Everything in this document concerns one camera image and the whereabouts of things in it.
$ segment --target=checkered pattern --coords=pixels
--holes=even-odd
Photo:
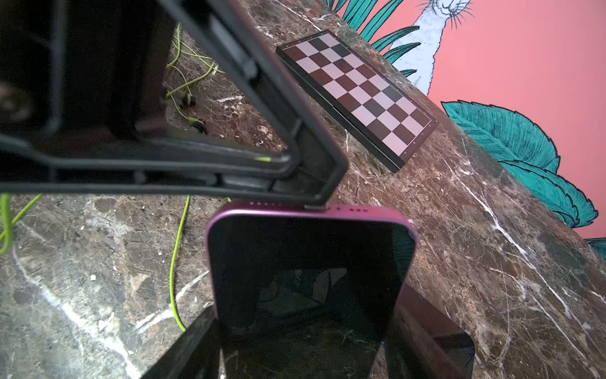
[[[392,152],[407,160],[431,118],[329,32],[282,50]]]

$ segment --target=chessboard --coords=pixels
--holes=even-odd
[[[329,31],[276,48],[301,87],[392,172],[438,126],[410,97]]]

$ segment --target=white cat illustration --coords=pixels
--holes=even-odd
[[[460,22],[461,13],[469,13],[466,10],[469,3],[470,0],[429,0],[426,8],[414,23],[419,26],[419,29],[391,44],[390,50],[414,42],[421,43],[402,55],[393,65],[398,70],[416,69],[415,73],[408,76],[408,80],[426,95],[431,86],[433,65],[436,62],[435,55],[440,48],[444,27],[449,19],[456,26]]]

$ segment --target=pink wall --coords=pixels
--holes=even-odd
[[[424,2],[405,0],[372,42],[412,25]],[[458,29],[444,31],[429,98],[494,104],[538,124],[562,157],[558,174],[601,213],[575,231],[605,237],[606,1],[474,0],[469,8],[475,17],[464,13]]]

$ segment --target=wall mural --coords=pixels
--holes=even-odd
[[[347,4],[343,20],[367,42],[403,0],[389,0],[365,24],[378,0],[324,0],[338,12]],[[425,95],[429,94],[435,56],[444,29],[458,29],[465,16],[474,17],[470,0],[428,0],[413,25],[380,37],[372,46]],[[505,169],[570,227],[590,225],[599,212],[583,191],[558,175],[561,157],[554,142],[530,118],[496,105],[442,102],[448,116],[488,151]],[[587,243],[606,259],[606,237]]]

